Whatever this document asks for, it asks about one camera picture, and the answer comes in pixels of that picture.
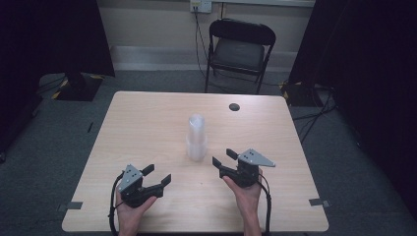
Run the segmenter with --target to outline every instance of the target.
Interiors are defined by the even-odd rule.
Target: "white cup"
[[[205,117],[193,114],[189,119],[189,130],[186,136],[187,155],[201,161],[206,155],[208,138],[205,132]]]

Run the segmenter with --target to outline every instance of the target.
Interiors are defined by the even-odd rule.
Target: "black backdrop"
[[[417,2],[316,0],[289,83],[335,89],[362,149],[417,219]]]
[[[0,150],[36,100],[43,75],[79,71],[114,77],[95,0],[1,0],[0,42]]]

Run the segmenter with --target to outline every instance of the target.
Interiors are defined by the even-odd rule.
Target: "finger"
[[[236,188],[238,188],[238,186],[236,185],[236,183],[230,179],[230,177],[228,176],[223,176],[223,181],[226,182],[227,186],[229,186],[229,188],[234,192]]]
[[[152,205],[153,205],[153,203],[154,202],[156,202],[156,200],[157,200],[157,197],[155,197],[155,196],[152,196],[152,197],[150,197],[150,198],[148,198],[142,205],[141,205],[141,208],[142,208],[142,210],[145,212],[145,211],[147,211]]]

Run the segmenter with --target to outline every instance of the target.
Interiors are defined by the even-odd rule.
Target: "baseboard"
[[[206,69],[206,56],[199,51],[199,61],[195,49],[111,46],[113,67],[116,71],[175,71]],[[272,52],[267,71],[290,72],[297,52]]]

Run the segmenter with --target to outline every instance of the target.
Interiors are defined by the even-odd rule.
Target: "human hand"
[[[241,188],[228,176],[223,176],[224,182],[233,191],[236,197],[236,204],[239,208],[244,222],[244,233],[247,235],[261,235],[261,227],[258,220],[258,204],[261,195],[261,186],[258,183]]]
[[[135,236],[139,230],[139,223],[145,211],[147,211],[157,197],[152,196],[147,199],[141,206],[131,208],[125,204],[121,204],[122,196],[116,191],[117,217],[119,219],[119,236]]]

